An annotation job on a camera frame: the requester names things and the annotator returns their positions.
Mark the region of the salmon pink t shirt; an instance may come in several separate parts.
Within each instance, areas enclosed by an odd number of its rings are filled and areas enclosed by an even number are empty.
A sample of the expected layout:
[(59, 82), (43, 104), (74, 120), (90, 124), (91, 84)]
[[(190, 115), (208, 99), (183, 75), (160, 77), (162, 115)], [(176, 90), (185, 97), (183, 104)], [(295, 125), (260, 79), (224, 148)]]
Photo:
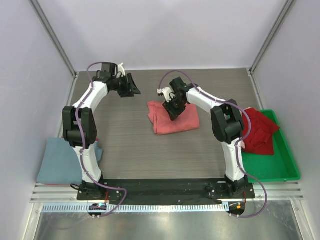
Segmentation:
[(153, 124), (153, 132), (155, 135), (160, 136), (187, 132), (196, 130), (200, 127), (197, 107), (194, 104), (188, 104), (185, 111), (173, 121), (171, 121), (170, 116), (162, 103), (149, 101), (147, 106), (149, 109), (147, 116)]

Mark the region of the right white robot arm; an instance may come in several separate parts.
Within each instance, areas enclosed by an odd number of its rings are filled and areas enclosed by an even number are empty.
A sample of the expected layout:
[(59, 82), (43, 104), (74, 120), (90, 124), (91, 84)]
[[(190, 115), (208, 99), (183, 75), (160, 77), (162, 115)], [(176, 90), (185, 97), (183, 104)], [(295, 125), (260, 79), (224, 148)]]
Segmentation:
[(248, 186), (248, 176), (243, 167), (241, 138), (245, 124), (238, 104), (233, 99), (223, 100), (203, 91), (195, 84), (186, 84), (178, 77), (169, 87), (159, 88), (157, 94), (163, 96), (162, 104), (171, 121), (175, 121), (193, 104), (210, 115), (212, 132), (222, 144), (225, 159), (225, 191), (231, 198), (242, 195)]

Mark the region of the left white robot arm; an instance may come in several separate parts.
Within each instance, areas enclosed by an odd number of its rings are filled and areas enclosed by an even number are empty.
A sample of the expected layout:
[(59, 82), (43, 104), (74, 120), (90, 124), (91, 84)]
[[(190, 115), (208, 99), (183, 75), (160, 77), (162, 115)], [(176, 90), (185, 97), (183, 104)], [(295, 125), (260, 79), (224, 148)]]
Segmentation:
[(75, 151), (82, 172), (81, 183), (76, 187), (79, 200), (101, 200), (108, 192), (95, 150), (96, 108), (110, 92), (118, 93), (121, 98), (141, 94), (123, 63), (100, 62), (99, 65), (101, 69), (88, 77), (89, 86), (80, 99), (62, 110), (63, 138)]

